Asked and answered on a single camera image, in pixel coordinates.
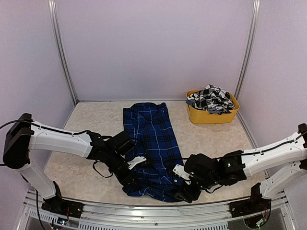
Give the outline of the blue plaid long sleeve shirt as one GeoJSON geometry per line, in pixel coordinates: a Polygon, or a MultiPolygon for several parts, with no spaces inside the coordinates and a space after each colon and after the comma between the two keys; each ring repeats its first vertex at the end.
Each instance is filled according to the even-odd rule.
{"type": "Polygon", "coordinates": [[[137,181],[122,190],[132,197],[149,196],[153,199],[177,203],[176,194],[184,181],[173,174],[172,167],[183,165],[167,105],[165,103],[135,103],[123,109],[123,127],[137,150],[125,154],[130,161],[145,157],[149,164],[134,167],[137,181]]]}

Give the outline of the yellow plastic basket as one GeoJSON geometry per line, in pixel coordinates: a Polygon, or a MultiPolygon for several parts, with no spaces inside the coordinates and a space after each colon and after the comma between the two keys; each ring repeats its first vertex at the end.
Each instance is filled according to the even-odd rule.
{"type": "Polygon", "coordinates": [[[197,110],[193,108],[191,105],[187,104],[187,111],[188,111],[190,121],[198,125],[231,123],[234,120],[240,108],[240,105],[237,99],[231,93],[230,93],[230,96],[235,105],[235,109],[231,110],[230,114],[222,114],[222,115],[210,114],[208,111],[197,110]]]}

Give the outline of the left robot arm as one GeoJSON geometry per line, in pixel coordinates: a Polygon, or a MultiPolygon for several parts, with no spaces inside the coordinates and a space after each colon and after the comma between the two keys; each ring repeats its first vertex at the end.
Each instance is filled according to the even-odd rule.
{"type": "Polygon", "coordinates": [[[3,163],[17,170],[31,184],[48,205],[57,213],[67,209],[67,202],[59,195],[59,189],[29,156],[31,150],[48,150],[72,154],[87,160],[104,163],[123,186],[134,181],[133,168],[146,161],[145,157],[126,160],[124,155],[136,150],[127,132],[115,136],[102,136],[90,130],[72,132],[46,126],[23,114],[9,122],[6,134],[3,163]]]}

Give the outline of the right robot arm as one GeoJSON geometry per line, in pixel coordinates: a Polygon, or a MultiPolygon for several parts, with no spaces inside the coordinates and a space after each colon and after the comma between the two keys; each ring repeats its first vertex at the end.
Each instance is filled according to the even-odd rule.
{"type": "Polygon", "coordinates": [[[219,158],[210,158],[202,153],[190,155],[184,165],[177,164],[172,170],[183,179],[175,198],[192,203],[203,190],[208,191],[217,185],[231,186],[279,165],[282,168],[272,177],[252,187],[251,198],[245,202],[248,212],[257,212],[264,205],[264,200],[271,200],[293,180],[307,173],[305,123],[300,124],[298,131],[289,137],[261,148],[238,150],[219,158]]]}

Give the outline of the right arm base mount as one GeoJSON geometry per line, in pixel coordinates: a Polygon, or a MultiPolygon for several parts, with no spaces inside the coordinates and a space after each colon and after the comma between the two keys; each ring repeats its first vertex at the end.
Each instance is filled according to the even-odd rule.
{"type": "Polygon", "coordinates": [[[260,183],[257,183],[251,188],[251,195],[248,199],[231,202],[229,208],[232,218],[236,218],[269,209],[271,202],[271,199],[264,199],[262,197],[260,183]]]}

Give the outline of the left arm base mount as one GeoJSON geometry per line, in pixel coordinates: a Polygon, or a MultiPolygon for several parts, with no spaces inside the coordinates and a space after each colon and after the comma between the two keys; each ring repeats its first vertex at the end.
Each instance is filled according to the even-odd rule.
{"type": "Polygon", "coordinates": [[[63,199],[60,188],[57,183],[53,182],[56,192],[55,196],[49,199],[43,199],[42,209],[51,213],[60,214],[67,218],[80,218],[83,212],[84,204],[81,202],[63,199]]]}

